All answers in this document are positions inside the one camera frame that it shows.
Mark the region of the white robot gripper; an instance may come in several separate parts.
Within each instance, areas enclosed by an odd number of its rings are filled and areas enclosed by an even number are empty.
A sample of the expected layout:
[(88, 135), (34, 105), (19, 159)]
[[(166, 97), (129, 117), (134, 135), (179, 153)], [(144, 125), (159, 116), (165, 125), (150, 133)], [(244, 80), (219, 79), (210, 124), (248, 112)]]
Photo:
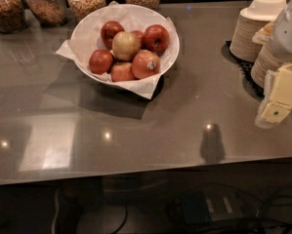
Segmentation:
[[(275, 20), (271, 52), (278, 59), (292, 61), (292, 0)], [(282, 65), (276, 71), (267, 71), (264, 96), (258, 108), (255, 125), (270, 129), (272, 124), (281, 123), (292, 111), (292, 63)]]

